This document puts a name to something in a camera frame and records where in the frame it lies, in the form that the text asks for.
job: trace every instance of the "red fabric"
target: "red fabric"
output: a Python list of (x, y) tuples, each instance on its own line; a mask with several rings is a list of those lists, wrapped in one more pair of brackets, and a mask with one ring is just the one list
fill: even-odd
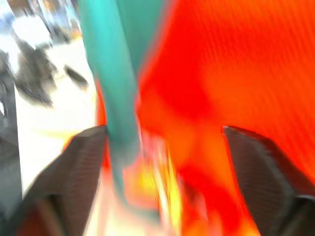
[(170, 144), (228, 235), (257, 235), (224, 125), (266, 136), (315, 183), (315, 1), (178, 0), (142, 74), (142, 127)]

